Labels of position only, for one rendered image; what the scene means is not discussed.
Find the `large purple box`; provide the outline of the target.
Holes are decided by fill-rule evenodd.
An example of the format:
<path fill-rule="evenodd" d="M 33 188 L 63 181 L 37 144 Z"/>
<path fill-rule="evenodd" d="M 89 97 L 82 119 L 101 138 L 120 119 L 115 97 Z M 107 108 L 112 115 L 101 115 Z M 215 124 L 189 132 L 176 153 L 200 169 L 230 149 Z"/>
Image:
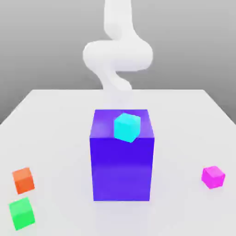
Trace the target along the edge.
<path fill-rule="evenodd" d="M 132 143 L 114 138 L 114 120 L 122 113 L 141 118 Z M 95 110 L 89 137 L 94 201 L 150 199 L 154 140 L 148 110 Z"/>

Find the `small orange cube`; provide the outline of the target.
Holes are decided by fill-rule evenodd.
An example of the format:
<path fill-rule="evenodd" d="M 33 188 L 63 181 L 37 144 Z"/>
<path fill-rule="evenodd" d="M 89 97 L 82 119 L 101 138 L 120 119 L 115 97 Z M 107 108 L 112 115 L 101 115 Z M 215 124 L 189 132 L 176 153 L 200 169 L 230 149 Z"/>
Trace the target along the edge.
<path fill-rule="evenodd" d="M 12 176 L 18 195 L 35 188 L 33 176 L 29 167 L 14 171 Z"/>

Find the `small cyan cube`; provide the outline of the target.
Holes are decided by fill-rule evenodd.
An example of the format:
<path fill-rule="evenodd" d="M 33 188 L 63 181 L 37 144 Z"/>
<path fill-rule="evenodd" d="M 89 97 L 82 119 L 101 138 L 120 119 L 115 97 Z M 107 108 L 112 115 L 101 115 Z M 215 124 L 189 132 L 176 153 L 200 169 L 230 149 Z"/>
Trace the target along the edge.
<path fill-rule="evenodd" d="M 114 138 L 132 143 L 141 132 L 141 117 L 122 113 L 114 120 Z"/>

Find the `small green cube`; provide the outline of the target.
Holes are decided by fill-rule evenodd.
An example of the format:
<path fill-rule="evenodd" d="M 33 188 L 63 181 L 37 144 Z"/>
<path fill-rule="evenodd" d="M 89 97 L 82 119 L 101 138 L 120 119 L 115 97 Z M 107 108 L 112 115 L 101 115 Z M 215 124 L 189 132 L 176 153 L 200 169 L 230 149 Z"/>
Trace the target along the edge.
<path fill-rule="evenodd" d="M 35 223 L 33 208 L 28 197 L 10 203 L 9 210 L 15 230 Z"/>

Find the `small magenta cube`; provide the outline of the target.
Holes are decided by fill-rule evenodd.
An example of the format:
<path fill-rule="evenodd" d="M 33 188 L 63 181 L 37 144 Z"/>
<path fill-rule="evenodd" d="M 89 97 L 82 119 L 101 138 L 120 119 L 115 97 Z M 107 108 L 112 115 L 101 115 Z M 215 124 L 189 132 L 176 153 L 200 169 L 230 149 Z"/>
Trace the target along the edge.
<path fill-rule="evenodd" d="M 202 182 L 209 188 L 222 187 L 224 184 L 225 173 L 217 166 L 204 167 L 201 175 Z"/>

